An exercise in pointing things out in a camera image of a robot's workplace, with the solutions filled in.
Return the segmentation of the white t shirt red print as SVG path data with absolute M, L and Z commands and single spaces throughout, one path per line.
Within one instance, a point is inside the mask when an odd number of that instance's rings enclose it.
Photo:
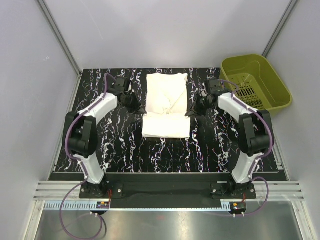
M 146 76 L 146 114 L 142 120 L 145 138 L 185 139 L 190 137 L 191 118 L 188 109 L 187 73 Z

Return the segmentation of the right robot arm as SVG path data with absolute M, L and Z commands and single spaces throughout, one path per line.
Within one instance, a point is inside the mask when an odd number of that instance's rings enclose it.
M 274 146 L 271 114 L 246 104 L 236 96 L 238 86 L 230 91 L 222 86 L 223 79 L 209 79 L 204 82 L 204 93 L 198 93 L 186 117 L 205 116 L 208 109 L 219 108 L 227 112 L 238 123 L 238 146 L 240 154 L 227 183 L 214 195 L 229 195 L 239 198 L 250 188 L 253 172 L 260 159 L 267 157 Z

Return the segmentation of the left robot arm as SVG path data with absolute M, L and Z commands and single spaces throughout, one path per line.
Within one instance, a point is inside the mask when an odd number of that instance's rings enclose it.
M 132 89 L 130 79 L 114 78 L 106 73 L 103 93 L 88 107 L 78 112 L 69 112 L 65 117 L 62 146 L 66 155 L 76 161 L 84 173 L 84 191 L 97 198 L 103 198 L 108 193 L 105 173 L 96 154 L 98 124 L 119 105 L 130 114 L 147 113 Z

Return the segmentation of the olive green plastic basket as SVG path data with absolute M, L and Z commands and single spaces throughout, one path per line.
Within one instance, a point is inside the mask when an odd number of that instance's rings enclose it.
M 290 106 L 292 95 L 269 61 L 258 54 L 226 58 L 220 65 L 220 79 L 234 95 L 271 116 Z

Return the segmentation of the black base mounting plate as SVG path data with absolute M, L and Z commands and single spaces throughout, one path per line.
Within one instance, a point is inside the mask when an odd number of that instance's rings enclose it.
M 99 184 L 80 187 L 81 199 L 121 199 L 136 194 L 201 195 L 214 199 L 257 198 L 253 183 L 236 184 L 229 173 L 107 173 Z

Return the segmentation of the right aluminium frame post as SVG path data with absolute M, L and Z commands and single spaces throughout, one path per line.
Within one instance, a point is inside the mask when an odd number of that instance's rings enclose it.
M 262 52 L 262 56 L 264 58 L 267 58 L 273 49 L 275 43 L 277 42 L 280 34 L 282 33 L 283 29 L 285 28 L 288 20 L 290 19 L 291 15 L 293 14 L 295 8 L 297 7 L 299 0 L 290 0 L 284 13 L 282 14 L 276 28 L 274 29 L 266 47 L 264 48 Z

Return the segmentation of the aluminium frame post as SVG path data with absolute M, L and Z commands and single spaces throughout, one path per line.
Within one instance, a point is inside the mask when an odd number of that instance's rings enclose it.
M 56 40 L 58 41 L 64 55 L 66 56 L 68 62 L 70 63 L 71 67 L 73 68 L 76 75 L 79 77 L 82 73 L 81 68 L 79 67 L 78 63 L 76 62 L 76 59 L 74 58 L 70 48 L 68 47 L 68 44 L 63 37 L 58 24 L 56 23 L 53 14 L 51 13 L 47 3 L 45 0 L 35 0 L 37 5 L 39 6 L 40 11 L 44 15 L 49 27 L 51 28 Z
M 280 34 L 282 33 L 283 29 L 285 28 L 288 20 L 290 19 L 291 15 L 293 14 L 295 8 L 297 7 L 299 0 L 290 0 L 284 13 L 282 14 L 276 28 L 274 29 L 266 47 L 264 48 L 262 52 L 262 56 L 264 58 L 267 58 L 273 49 L 275 43 L 277 42 Z

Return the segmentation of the aluminium rail profile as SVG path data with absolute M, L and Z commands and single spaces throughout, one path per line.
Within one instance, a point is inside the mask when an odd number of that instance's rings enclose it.
M 78 181 L 40 181 L 33 195 L 34 201 L 63 200 Z

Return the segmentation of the left aluminium frame post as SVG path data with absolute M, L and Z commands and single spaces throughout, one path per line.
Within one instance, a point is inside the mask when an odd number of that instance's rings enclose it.
M 39 6 L 40 11 L 44 15 L 49 27 L 51 28 L 56 40 L 58 41 L 64 55 L 66 56 L 68 62 L 70 63 L 71 67 L 73 68 L 76 75 L 79 77 L 82 73 L 81 68 L 79 67 L 78 63 L 76 62 L 76 59 L 74 58 L 70 48 L 68 47 L 68 44 L 63 37 L 58 24 L 56 23 L 53 14 L 51 13 L 47 3 L 45 0 L 35 0 L 37 5 Z

